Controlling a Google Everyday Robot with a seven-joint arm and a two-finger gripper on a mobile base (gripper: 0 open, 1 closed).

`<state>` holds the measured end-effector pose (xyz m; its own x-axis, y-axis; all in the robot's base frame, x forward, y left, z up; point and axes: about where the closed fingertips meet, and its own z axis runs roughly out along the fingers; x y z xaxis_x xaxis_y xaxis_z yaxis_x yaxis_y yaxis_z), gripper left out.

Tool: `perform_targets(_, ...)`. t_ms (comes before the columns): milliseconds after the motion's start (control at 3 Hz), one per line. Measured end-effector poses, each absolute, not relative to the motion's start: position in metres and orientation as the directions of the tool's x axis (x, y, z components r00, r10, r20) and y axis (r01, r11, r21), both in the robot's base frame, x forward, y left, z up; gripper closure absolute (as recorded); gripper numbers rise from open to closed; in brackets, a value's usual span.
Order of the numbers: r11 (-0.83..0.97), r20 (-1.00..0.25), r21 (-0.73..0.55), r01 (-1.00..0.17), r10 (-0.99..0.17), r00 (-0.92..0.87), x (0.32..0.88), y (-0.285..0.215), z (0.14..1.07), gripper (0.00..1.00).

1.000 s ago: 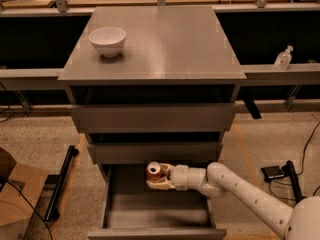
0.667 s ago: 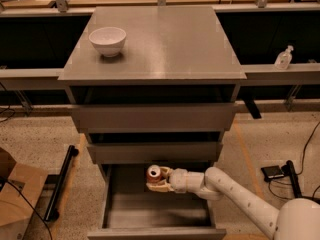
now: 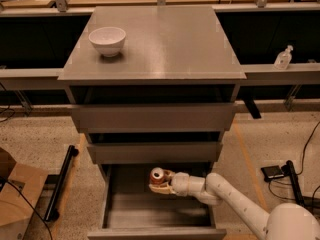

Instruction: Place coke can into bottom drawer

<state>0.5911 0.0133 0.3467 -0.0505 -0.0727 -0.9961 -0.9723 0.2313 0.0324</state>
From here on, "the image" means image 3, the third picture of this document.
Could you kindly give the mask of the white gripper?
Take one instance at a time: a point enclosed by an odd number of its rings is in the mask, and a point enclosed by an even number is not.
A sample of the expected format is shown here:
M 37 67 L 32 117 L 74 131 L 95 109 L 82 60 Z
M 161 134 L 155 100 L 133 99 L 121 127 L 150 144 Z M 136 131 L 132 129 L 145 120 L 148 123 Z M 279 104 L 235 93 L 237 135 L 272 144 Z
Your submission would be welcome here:
M 199 196 L 205 189 L 205 179 L 203 177 L 190 176 L 187 173 L 174 173 L 164 169 L 165 184 L 150 184 L 152 192 L 158 194 L 176 194 L 177 196 Z

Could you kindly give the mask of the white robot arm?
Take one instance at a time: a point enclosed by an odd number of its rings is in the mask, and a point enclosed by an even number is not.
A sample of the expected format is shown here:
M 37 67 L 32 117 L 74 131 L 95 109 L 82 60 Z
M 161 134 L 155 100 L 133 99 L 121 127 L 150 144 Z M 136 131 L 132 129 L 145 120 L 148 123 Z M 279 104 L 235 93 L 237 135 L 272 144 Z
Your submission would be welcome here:
M 192 196 L 212 206 L 224 201 L 259 240 L 320 240 L 319 222 L 306 208 L 282 203 L 268 213 L 217 173 L 197 177 L 156 167 L 150 172 L 149 188 L 159 194 Z

